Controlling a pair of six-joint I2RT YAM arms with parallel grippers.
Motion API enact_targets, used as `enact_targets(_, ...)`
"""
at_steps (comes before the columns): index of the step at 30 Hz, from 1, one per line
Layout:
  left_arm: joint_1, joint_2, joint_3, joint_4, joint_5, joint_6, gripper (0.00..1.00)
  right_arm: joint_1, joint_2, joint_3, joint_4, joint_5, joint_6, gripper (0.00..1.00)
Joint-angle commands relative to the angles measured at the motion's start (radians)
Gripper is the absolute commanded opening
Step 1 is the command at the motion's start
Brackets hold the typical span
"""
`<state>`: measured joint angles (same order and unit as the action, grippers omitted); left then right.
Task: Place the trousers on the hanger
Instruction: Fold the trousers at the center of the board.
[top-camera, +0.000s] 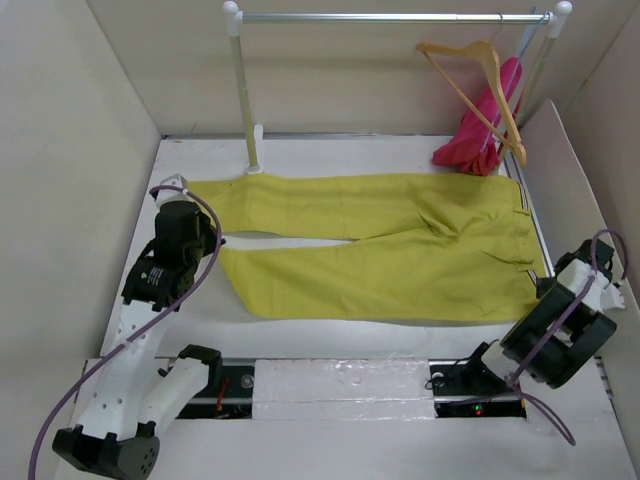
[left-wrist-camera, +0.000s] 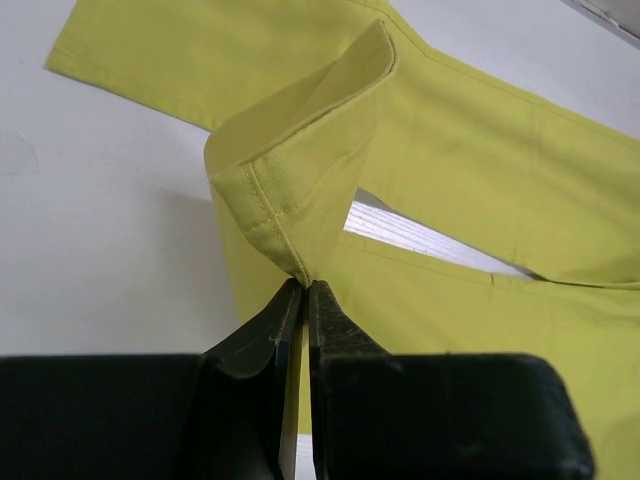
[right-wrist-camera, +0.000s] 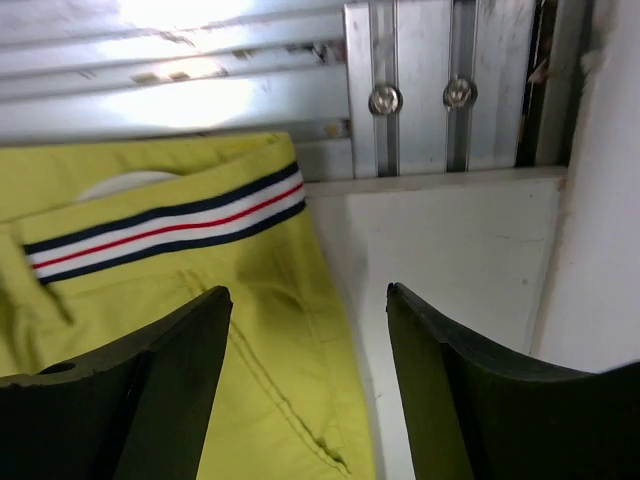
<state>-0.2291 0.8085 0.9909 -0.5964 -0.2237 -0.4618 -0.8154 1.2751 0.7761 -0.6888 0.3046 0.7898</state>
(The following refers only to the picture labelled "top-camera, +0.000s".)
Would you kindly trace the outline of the yellow-green trousers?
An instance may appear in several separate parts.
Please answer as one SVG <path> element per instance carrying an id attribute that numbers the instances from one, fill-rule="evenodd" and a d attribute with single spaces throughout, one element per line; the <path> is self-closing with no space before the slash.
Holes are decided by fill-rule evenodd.
<path id="1" fill-rule="evenodd" d="M 190 188 L 228 234 L 310 240 L 222 250 L 236 294 L 262 318 L 512 322 L 545 272 L 526 194 L 504 176 L 258 174 Z"/>

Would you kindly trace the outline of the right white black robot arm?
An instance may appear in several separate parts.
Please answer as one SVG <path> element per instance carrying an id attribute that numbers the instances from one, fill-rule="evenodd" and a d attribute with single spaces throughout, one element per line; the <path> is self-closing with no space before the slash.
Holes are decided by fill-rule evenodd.
<path id="1" fill-rule="evenodd" d="M 613 278 L 615 250 L 604 231 L 564 254 L 555 274 L 536 281 L 537 303 L 503 337 L 482 343 L 462 368 L 473 393 L 507 391 L 528 374 L 557 389 L 566 384 L 612 337 L 617 324 L 608 314 L 622 311 L 626 276 Z"/>

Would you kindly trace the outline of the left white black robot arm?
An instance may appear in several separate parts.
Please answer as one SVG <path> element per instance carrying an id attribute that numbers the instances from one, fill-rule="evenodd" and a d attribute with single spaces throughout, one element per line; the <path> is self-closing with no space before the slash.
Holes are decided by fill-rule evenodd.
<path id="1" fill-rule="evenodd" d="M 224 240 L 213 210 L 178 197 L 161 204 L 154 236 L 129 270 L 110 352 L 88 371 L 98 378 L 86 410 L 60 429 L 53 451 L 79 471 L 108 479 L 146 479 L 160 438 L 197 393 L 222 387 L 221 354 L 187 345 L 164 375 L 154 373 L 169 318 L 211 271 Z"/>

